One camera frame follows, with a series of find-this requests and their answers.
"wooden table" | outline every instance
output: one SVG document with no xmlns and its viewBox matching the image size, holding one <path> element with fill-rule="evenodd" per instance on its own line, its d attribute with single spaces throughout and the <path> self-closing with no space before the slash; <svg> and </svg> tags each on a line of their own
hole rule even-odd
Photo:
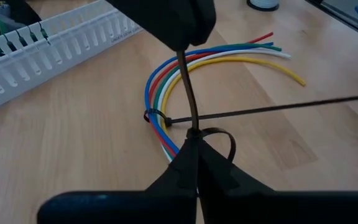
<svg viewBox="0 0 358 224">
<path fill-rule="evenodd" d="M 260 65 L 206 66 L 191 74 L 200 114 L 358 94 L 358 33 L 307 2 L 281 1 L 269 13 L 245 0 L 216 1 L 216 10 L 215 30 L 200 48 L 274 31 L 272 40 L 293 58 L 250 57 L 292 69 L 307 86 Z M 167 159 L 142 118 L 144 86 L 173 55 L 143 31 L 0 106 L 0 223 L 35 223 L 38 207 L 61 192 L 150 185 Z M 183 85 L 167 114 L 190 115 Z M 170 130 L 177 145 L 189 126 Z M 232 133 L 234 163 L 273 189 L 358 190 L 358 102 L 206 120 L 201 127 Z M 207 140 L 228 153 L 225 136 Z"/>
</svg>

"red wire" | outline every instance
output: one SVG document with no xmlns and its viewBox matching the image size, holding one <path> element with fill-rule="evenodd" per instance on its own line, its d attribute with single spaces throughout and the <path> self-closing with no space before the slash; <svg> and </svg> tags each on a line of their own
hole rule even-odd
<svg viewBox="0 0 358 224">
<path fill-rule="evenodd" d="M 250 44 L 254 44 L 256 42 L 259 42 L 261 40 L 264 40 L 268 37 L 271 37 L 273 36 L 273 32 L 270 32 L 262 37 L 259 37 L 259 38 L 256 38 L 254 40 L 251 40 L 249 41 L 248 43 Z M 206 56 L 209 56 L 209 55 L 212 55 L 214 53 L 203 53 L 203 54 L 198 54 L 198 55 L 190 55 L 190 56 L 187 56 L 186 57 L 186 61 L 192 61 L 192 60 L 196 60 L 196 59 L 199 59 L 199 58 L 202 58 L 202 57 L 206 57 Z M 150 91 L 149 91 L 149 102 L 150 104 L 152 104 L 152 99 L 153 99 L 153 94 L 154 94 L 154 91 L 158 85 L 158 83 L 161 81 L 161 79 L 173 68 L 175 68 L 176 66 L 178 65 L 178 61 L 176 62 L 173 62 L 171 65 L 169 65 L 164 71 L 162 71 L 160 73 L 160 75 L 154 80 L 153 82 L 153 85 L 152 87 L 150 88 Z M 171 152 L 171 155 L 176 155 L 176 153 L 171 149 L 171 147 L 168 146 L 168 144 L 163 140 L 163 138 L 161 137 L 161 135 L 159 135 L 159 133 L 157 132 L 156 130 L 156 127 L 154 127 L 154 125 L 150 122 L 150 125 L 152 126 L 153 128 L 153 131 L 154 133 L 157 135 L 157 137 L 159 138 L 160 142 L 164 145 L 165 149 L 168 149 L 170 152 Z"/>
</svg>

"green wire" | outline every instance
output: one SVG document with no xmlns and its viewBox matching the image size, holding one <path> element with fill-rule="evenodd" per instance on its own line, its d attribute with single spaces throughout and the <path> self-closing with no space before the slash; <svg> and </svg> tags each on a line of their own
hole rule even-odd
<svg viewBox="0 0 358 224">
<path fill-rule="evenodd" d="M 281 52 L 282 49 L 280 47 L 273 47 L 273 46 L 269 46 L 269 45 L 264 45 L 264 44 L 230 44 L 230 45 L 221 45 L 218 47 L 262 47 L 262 48 L 266 48 L 266 49 L 272 49 L 272 50 L 276 50 L 278 52 Z M 162 80 L 160 86 L 157 89 L 157 92 L 155 94 L 154 97 L 154 102 L 153 102 L 153 108 L 157 108 L 158 106 L 158 99 L 160 98 L 161 92 L 163 87 L 165 86 L 165 84 L 168 82 L 169 78 L 177 71 L 179 70 L 179 66 L 176 66 L 175 68 L 173 68 Z M 170 156 L 171 159 L 173 159 L 173 155 L 171 155 L 170 151 L 167 150 L 165 147 L 165 152 L 167 152 L 167 154 Z"/>
</svg>

